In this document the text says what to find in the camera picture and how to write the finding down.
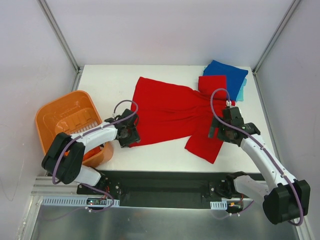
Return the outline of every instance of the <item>red fabric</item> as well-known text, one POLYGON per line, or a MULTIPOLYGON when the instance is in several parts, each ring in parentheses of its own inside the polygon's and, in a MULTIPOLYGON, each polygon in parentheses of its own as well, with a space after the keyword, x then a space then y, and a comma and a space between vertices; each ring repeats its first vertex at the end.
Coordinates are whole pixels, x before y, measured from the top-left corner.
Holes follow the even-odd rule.
MULTIPOLYGON (((198 89, 175 85, 140 77, 133 95, 138 104, 139 123, 137 130, 142 146, 191 136, 185 148, 210 163, 214 163, 222 141, 208 138, 213 119, 210 108, 210 96, 215 89, 226 88, 225 76, 201 76, 198 89)), ((225 93, 217 93, 213 100, 218 116, 226 107, 225 93)))

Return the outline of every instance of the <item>blue cloth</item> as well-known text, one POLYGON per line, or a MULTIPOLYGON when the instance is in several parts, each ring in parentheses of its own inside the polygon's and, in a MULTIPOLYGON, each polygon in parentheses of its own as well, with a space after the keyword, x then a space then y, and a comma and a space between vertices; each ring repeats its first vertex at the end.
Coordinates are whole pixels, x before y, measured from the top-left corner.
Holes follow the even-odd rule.
POLYGON ((238 101, 243 102, 244 101, 244 87, 246 84, 247 84, 247 79, 245 78, 242 85, 241 85, 238 96, 236 97, 236 102, 238 102, 238 101))
POLYGON ((237 96, 247 74, 247 70, 226 65, 215 60, 213 60, 203 71, 203 76, 225 75, 226 89, 233 101, 237 100, 237 96))

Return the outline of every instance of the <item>white wall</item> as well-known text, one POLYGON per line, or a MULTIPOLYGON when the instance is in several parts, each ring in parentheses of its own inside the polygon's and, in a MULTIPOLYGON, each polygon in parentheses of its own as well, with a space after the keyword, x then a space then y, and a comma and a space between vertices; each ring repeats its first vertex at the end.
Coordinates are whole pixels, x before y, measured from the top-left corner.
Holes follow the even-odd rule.
POLYGON ((41 169, 36 112, 75 72, 36 0, 2 1, 0 32, 0 239, 11 240, 41 169))
POLYGON ((279 154, 311 186, 308 219, 320 235, 320 1, 305 0, 258 72, 279 154))
POLYGON ((80 65, 254 67, 292 0, 48 0, 80 65))

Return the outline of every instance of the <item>white table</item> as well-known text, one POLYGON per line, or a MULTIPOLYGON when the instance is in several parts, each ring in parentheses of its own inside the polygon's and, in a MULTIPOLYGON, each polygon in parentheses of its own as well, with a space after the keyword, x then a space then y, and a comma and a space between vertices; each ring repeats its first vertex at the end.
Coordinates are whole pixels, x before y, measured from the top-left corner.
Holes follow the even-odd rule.
MULTIPOLYGON (((258 96, 258 91, 250 67, 240 67, 249 71, 244 87, 244 101, 237 102, 246 123, 254 123, 273 152, 270 134, 258 96)), ((124 99, 132 100, 139 77, 166 83, 184 85, 197 90, 198 77, 204 66, 167 65, 86 65, 79 83, 79 90, 91 96, 102 119, 112 117, 115 105, 124 99)), ((117 112, 130 108, 123 103, 117 112)), ((223 143, 219 155, 211 164, 185 149, 189 137, 160 142, 157 144, 120 148, 114 141, 112 159, 100 165, 100 170, 119 171, 173 171, 173 172, 237 172, 259 173, 247 154, 237 145, 223 143)))

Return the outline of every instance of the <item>orange basket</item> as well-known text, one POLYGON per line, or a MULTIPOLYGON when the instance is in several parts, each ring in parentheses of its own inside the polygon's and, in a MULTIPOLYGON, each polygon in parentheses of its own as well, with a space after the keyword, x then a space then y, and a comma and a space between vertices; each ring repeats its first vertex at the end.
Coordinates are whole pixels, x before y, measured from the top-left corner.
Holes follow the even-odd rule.
MULTIPOLYGON (((43 153, 46 154, 56 135, 80 133, 94 128, 102 123, 97 109, 90 96, 85 91, 73 91, 39 109, 35 116, 43 153)), ((114 154, 112 145, 107 142, 104 147, 93 156, 85 159, 82 164, 88 167, 97 167, 109 161, 114 154)))

